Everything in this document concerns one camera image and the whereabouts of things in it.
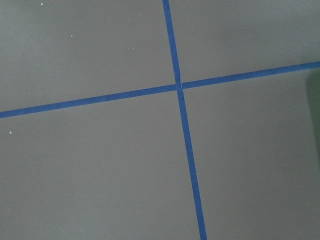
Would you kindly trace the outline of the green plastic tray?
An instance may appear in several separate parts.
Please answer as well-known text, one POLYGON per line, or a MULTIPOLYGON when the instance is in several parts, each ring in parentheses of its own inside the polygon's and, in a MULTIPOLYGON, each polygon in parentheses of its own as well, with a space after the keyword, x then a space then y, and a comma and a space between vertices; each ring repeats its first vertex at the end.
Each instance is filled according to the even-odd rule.
POLYGON ((306 92, 312 124, 315 132, 320 130, 320 71, 313 71, 306 81, 306 92))

